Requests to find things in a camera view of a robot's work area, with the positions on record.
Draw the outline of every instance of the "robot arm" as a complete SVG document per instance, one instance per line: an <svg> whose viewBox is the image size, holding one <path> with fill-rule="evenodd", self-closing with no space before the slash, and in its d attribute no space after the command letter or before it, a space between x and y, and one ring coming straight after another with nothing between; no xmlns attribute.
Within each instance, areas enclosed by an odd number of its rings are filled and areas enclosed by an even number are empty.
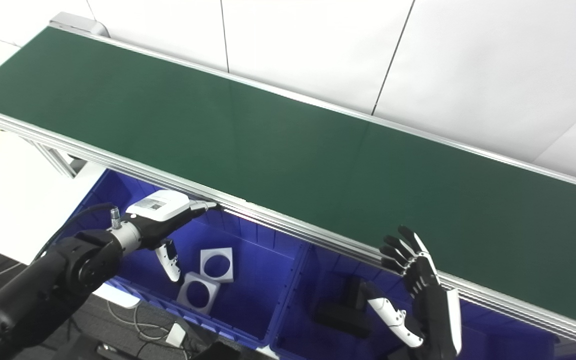
<svg viewBox="0 0 576 360"><path fill-rule="evenodd" d="M49 248L0 289L0 360L41 344L117 274L125 255L171 246L166 237L215 207L160 190L131 205L111 228L81 231Z"/></svg>
<svg viewBox="0 0 576 360"><path fill-rule="evenodd" d="M419 236L405 226L398 230L407 242L388 235L386 245L379 250L386 256L382 265L403 277L413 297L414 317L375 291L368 303L407 345L407 349L394 354L394 359L454 360L462 350L458 290L443 289L433 259Z"/></svg>

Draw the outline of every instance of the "green conveyor belt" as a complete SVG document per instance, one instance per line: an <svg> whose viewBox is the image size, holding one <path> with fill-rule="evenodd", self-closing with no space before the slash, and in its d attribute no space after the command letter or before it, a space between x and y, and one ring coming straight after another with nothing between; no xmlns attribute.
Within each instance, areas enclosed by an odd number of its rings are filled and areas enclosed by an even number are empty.
<svg viewBox="0 0 576 360"><path fill-rule="evenodd" d="M50 27L0 113L576 319L574 184Z"/></svg>

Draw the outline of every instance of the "barcode label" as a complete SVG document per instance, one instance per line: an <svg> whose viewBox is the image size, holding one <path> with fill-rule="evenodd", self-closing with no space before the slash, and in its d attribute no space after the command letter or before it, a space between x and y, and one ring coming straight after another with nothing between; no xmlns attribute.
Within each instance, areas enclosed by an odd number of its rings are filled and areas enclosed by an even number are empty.
<svg viewBox="0 0 576 360"><path fill-rule="evenodd" d="M166 205L165 202L155 200L154 198L142 198L141 200L137 201L137 203L135 203L135 207L151 210L157 210L164 205Z"/></svg>

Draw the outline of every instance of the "blue plastic crate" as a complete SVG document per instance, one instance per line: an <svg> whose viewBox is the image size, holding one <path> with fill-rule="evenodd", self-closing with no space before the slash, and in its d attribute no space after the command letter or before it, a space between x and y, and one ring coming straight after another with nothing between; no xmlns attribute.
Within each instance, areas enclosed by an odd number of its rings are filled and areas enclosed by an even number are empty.
<svg viewBox="0 0 576 360"><path fill-rule="evenodd" d="M412 298L401 278L317 246L306 254L270 347L292 360L381 360L403 346L377 314L367 308L372 333L359 339L313 321L320 301L339 301L347 278L359 276L386 292L400 308L411 311ZM461 302L460 360L553 360L556 337L489 309Z"/></svg>
<svg viewBox="0 0 576 360"><path fill-rule="evenodd" d="M107 170L75 212L112 202L123 213L129 205L159 189ZM109 225L109 214L92 214L67 229L64 236ZM232 248L235 280L221 285L209 315L176 302L180 285L169 280L153 251L135 251L126 256L118 276L107 283L244 346L267 346L309 245L221 210L209 210L175 231L170 239L178 251L183 274L199 273L202 249Z"/></svg>

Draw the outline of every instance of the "white square part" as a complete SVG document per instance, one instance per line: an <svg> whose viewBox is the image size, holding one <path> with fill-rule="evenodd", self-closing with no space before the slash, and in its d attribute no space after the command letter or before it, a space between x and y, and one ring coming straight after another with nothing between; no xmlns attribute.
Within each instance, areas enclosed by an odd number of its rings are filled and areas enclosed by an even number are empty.
<svg viewBox="0 0 576 360"><path fill-rule="evenodd" d="M210 276L206 274L206 263L214 256L223 256L230 262L230 266L228 270L221 276ZM224 248L208 248L202 250L200 255L199 261L199 272L202 276L209 278L211 280L217 281L218 283L232 283L235 280L234 275L234 265L233 265L233 248L231 247L224 247Z"/></svg>
<svg viewBox="0 0 576 360"><path fill-rule="evenodd" d="M202 283L208 290L208 303L206 303L204 307L194 306L188 300L188 287L194 282ZM179 295L176 297L176 301L187 308L195 310L195 312L207 315L213 308L215 298L217 297L217 291L220 286L221 284L219 282L210 280L210 278L201 276L196 272L186 273L183 278L183 285L181 285L181 289L179 290Z"/></svg>

